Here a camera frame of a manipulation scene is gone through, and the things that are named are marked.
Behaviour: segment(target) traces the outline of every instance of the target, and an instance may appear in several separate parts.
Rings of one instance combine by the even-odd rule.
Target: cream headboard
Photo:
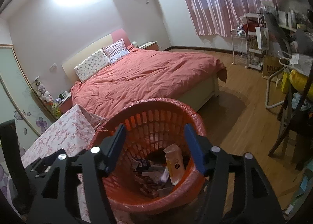
[[[74,84],[76,81],[79,81],[78,76],[74,68],[79,65],[83,60],[87,59],[94,52],[98,51],[104,46],[109,46],[119,39],[123,39],[125,46],[128,47],[130,45],[130,41],[123,29],[116,30],[111,34],[97,40],[91,45],[87,46],[85,49],[81,50],[78,54],[71,57],[69,60],[62,64],[62,67],[65,71],[65,74],[69,78],[69,80]]]

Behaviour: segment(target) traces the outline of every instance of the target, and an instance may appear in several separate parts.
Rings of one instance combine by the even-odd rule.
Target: pink bedding
[[[138,100],[177,99],[213,74],[226,82],[221,61],[199,52],[166,52],[129,46],[130,54],[71,89],[73,105],[110,118]]]

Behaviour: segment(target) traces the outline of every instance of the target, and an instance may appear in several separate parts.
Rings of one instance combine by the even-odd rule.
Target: trash can
[[[174,99],[154,98],[138,101],[123,108],[96,131],[89,149],[111,136],[125,124],[126,140],[114,172],[103,178],[108,199],[113,209],[131,213],[158,214],[193,201],[199,194],[204,177],[190,159],[185,174],[173,191],[151,199],[139,190],[134,180],[132,158],[144,159],[150,152],[177,144],[182,153],[190,156],[184,139],[184,125],[193,125],[198,135],[206,136],[203,121],[191,107]]]

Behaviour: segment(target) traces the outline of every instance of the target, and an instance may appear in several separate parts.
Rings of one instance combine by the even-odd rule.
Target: dark brown baseboard
[[[231,50],[209,48],[209,47],[195,47],[195,46],[170,46],[169,48],[164,49],[164,51],[169,51],[171,49],[194,49],[194,50],[202,50],[202,51],[218,51],[218,52],[233,54],[233,51]]]

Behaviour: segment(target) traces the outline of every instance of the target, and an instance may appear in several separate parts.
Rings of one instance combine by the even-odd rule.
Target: silver screw
[[[91,148],[90,150],[92,153],[98,153],[100,151],[100,148],[99,147],[93,147]]]
[[[62,153],[58,156],[58,159],[59,160],[63,160],[63,159],[66,159],[66,154]]]
[[[247,159],[253,159],[253,155],[251,153],[246,153],[245,158]]]
[[[218,146],[213,146],[213,147],[211,148],[211,151],[214,152],[214,153],[219,153],[219,152],[221,151],[221,148],[218,147]]]

